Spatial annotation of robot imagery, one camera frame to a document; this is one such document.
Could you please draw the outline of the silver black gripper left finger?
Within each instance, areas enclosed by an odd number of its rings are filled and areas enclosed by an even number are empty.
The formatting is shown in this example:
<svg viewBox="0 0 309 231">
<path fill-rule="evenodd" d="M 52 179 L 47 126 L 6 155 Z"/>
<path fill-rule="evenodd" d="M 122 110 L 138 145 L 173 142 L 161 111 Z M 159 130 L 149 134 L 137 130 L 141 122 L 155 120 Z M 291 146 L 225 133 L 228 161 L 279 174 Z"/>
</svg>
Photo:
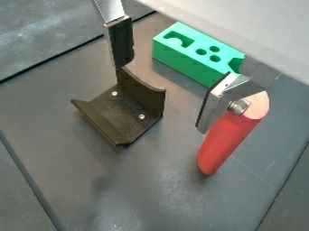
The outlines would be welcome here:
<svg viewBox="0 0 309 231">
<path fill-rule="evenodd" d="M 126 15 L 121 0 L 91 0 L 103 21 L 115 68 L 126 66 L 134 59 L 131 18 Z"/>
</svg>

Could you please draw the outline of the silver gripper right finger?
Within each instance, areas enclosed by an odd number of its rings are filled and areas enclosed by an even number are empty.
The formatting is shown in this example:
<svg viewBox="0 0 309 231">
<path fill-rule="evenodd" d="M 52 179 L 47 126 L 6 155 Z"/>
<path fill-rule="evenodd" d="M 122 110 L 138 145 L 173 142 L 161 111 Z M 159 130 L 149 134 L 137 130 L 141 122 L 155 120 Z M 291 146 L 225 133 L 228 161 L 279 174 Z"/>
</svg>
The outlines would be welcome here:
<svg viewBox="0 0 309 231">
<path fill-rule="evenodd" d="M 240 76 L 228 72 L 213 87 L 206 91 L 200 115 L 196 122 L 197 130 L 205 134 L 213 124 L 228 111 L 241 116 L 252 102 L 246 97 L 269 89 L 280 71 L 245 57 L 240 66 Z"/>
</svg>

